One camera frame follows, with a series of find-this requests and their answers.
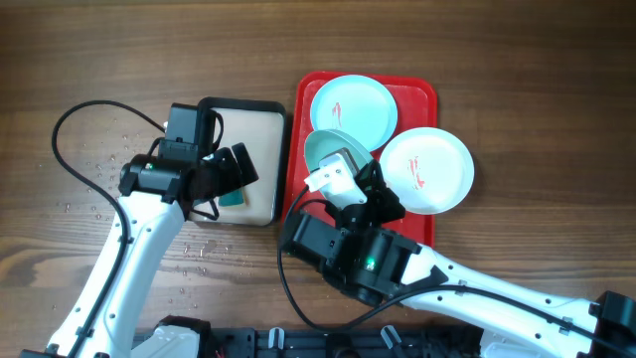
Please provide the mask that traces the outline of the light green plate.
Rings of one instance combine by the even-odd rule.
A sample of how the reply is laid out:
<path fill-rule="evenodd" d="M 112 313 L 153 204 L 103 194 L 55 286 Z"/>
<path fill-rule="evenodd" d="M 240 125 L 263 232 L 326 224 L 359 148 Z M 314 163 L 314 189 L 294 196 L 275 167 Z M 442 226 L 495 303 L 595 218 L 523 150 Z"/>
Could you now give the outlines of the light green plate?
<path fill-rule="evenodd" d="M 341 154 L 356 171 L 373 161 L 371 153 L 353 136 L 337 129 L 312 131 L 305 140 L 304 158 L 309 172 L 317 170 L 320 162 L 331 155 Z"/>

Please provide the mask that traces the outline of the green scouring sponge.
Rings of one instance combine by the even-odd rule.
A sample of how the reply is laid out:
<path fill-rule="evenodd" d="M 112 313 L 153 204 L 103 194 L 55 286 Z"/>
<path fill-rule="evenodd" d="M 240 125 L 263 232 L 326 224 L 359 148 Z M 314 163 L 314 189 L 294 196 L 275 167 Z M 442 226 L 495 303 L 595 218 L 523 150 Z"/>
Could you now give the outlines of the green scouring sponge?
<path fill-rule="evenodd" d="M 241 206 L 245 203 L 243 190 L 236 189 L 228 194 L 224 194 L 218 198 L 217 203 L 220 207 Z"/>

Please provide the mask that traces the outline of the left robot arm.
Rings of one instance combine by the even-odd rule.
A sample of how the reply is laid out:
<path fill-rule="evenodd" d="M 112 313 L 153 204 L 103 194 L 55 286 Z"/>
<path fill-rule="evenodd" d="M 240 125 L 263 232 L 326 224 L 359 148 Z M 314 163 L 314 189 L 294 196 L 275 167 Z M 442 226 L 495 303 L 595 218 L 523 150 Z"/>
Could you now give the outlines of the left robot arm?
<path fill-rule="evenodd" d="M 174 104 L 163 132 L 122 167 L 119 198 L 79 178 L 105 197 L 115 217 L 78 301 L 40 356 L 213 356 L 207 321 L 168 316 L 139 345 L 135 329 L 165 252 L 197 205 L 213 204 L 258 175 L 243 144 L 220 146 L 224 119 L 210 97 Z"/>

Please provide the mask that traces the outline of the white plate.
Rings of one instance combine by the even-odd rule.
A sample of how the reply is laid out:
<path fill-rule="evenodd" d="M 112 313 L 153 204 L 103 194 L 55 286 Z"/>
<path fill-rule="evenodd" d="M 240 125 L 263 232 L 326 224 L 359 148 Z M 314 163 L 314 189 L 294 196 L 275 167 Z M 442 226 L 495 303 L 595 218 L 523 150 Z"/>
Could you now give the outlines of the white plate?
<path fill-rule="evenodd" d="M 435 127 L 409 129 L 382 152 L 384 179 L 411 213 L 436 215 L 458 206 L 472 188 L 475 166 L 466 145 Z"/>

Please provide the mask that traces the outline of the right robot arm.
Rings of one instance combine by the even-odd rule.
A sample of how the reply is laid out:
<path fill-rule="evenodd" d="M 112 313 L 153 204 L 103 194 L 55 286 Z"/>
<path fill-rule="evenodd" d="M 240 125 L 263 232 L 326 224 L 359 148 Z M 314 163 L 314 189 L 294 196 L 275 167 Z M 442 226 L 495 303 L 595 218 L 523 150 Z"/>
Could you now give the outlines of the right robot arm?
<path fill-rule="evenodd" d="M 327 224 L 294 200 L 280 254 L 314 267 L 341 293 L 371 307 L 355 327 L 394 306 L 448 315 L 482 329 L 483 357 L 632 357 L 635 302 L 608 291 L 597 301 L 533 291 L 459 265 L 384 224 L 405 210 L 375 160 L 321 159 L 304 193 L 321 191 Z"/>

